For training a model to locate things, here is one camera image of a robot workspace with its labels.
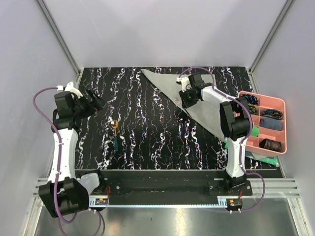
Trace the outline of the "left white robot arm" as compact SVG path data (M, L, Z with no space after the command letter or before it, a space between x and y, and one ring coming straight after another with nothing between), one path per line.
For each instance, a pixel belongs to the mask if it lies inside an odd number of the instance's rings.
M90 195L100 195L106 182L100 171L91 171L81 177L75 174L75 150L82 120L103 109L101 98L90 89L84 94L73 83L55 88L56 108L47 118L54 136L54 157L47 183L38 194L53 218L76 214L90 206Z

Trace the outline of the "gold spoon green handle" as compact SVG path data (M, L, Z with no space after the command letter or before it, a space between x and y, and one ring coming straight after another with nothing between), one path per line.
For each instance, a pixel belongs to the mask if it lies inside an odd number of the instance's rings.
M114 130L114 149L115 151L118 151L119 150L119 147L118 147L118 138L117 138L117 129L118 129L118 126L119 126L119 123L117 120L112 120L111 121L111 126Z

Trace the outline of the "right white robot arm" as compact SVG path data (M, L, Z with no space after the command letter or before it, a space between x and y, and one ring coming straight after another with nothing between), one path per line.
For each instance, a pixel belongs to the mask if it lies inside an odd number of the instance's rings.
M234 195L246 184L245 149L253 122L246 99L230 96L217 89L215 81L205 83L200 74L179 75L179 95L183 108L206 101L219 108L220 128L228 145L228 160L223 178L224 191Z

